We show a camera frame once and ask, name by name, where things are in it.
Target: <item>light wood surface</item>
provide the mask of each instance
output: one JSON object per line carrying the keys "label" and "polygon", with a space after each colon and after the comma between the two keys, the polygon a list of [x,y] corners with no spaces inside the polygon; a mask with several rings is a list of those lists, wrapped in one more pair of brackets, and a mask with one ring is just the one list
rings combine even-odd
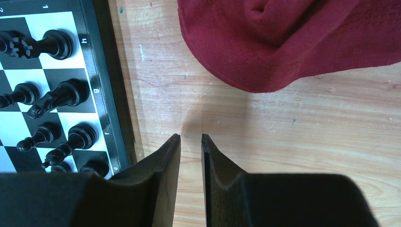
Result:
{"label": "light wood surface", "polygon": [[182,136],[175,227],[205,226],[202,133],[248,172],[348,175],[383,227],[401,226],[401,63],[249,94],[193,57],[176,0],[109,1],[138,160]]}

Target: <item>black pawn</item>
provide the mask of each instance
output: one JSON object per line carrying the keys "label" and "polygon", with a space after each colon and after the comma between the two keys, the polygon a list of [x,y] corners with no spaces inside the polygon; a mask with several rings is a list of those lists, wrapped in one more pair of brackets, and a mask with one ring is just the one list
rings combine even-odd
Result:
{"label": "black pawn", "polygon": [[66,162],[62,162],[56,166],[52,166],[52,170],[51,170],[51,173],[71,173],[71,172],[72,172],[72,168]]}
{"label": "black pawn", "polygon": [[89,98],[87,81],[69,79],[63,81],[55,90],[49,91],[35,102],[28,110],[27,115],[36,119],[61,106],[77,106]]}
{"label": "black pawn", "polygon": [[35,134],[32,137],[25,138],[25,140],[17,144],[17,150],[20,152],[27,152],[35,148],[39,143],[52,143],[61,136],[61,127],[51,122],[46,122],[38,126]]}
{"label": "black pawn", "polygon": [[39,89],[34,84],[18,84],[11,94],[3,94],[0,96],[0,109],[14,105],[15,103],[32,105],[39,97]]}
{"label": "black pawn", "polygon": [[13,53],[10,48],[10,42],[13,38],[16,37],[16,34],[9,31],[0,31],[0,53],[5,53],[7,55],[11,55]]}
{"label": "black pawn", "polygon": [[109,165],[99,160],[91,160],[81,167],[80,173],[94,173],[97,176],[104,178],[109,173]]}
{"label": "black pawn", "polygon": [[12,54],[19,58],[38,58],[41,53],[48,53],[54,59],[64,60],[72,56],[74,43],[65,32],[49,30],[40,41],[31,37],[13,38],[10,47]]}
{"label": "black pawn", "polygon": [[42,168],[60,164],[67,156],[72,155],[75,149],[86,150],[91,148],[96,140],[96,132],[90,125],[81,123],[73,126],[68,131],[68,141],[47,153]]}

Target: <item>red cloth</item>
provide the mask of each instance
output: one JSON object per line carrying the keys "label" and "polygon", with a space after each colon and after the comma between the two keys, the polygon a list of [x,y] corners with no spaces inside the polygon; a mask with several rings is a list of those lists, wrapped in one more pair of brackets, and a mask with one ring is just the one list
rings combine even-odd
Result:
{"label": "red cloth", "polygon": [[248,92],[401,61],[401,0],[178,0],[178,6],[193,55]]}

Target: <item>black chessboard frame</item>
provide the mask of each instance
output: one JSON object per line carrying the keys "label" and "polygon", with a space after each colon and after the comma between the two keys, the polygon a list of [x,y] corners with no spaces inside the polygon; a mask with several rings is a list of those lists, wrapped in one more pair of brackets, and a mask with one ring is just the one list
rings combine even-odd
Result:
{"label": "black chessboard frame", "polygon": [[[111,172],[116,174],[134,164],[136,160],[132,160],[135,158],[134,134],[108,1],[0,0],[0,24],[1,18],[6,16],[59,12],[72,12],[92,90],[91,94],[101,124],[101,133],[104,135],[110,158]],[[62,75],[60,72],[59,70],[53,73],[60,77],[60,74]],[[89,153],[77,152],[77,156],[85,156]]]}

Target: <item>chessboard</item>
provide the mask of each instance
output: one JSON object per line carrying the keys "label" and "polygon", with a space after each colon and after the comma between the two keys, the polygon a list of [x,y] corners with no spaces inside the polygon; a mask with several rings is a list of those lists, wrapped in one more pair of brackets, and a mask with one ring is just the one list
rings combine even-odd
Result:
{"label": "chessboard", "polygon": [[134,137],[106,0],[0,1],[0,173],[128,168]]}

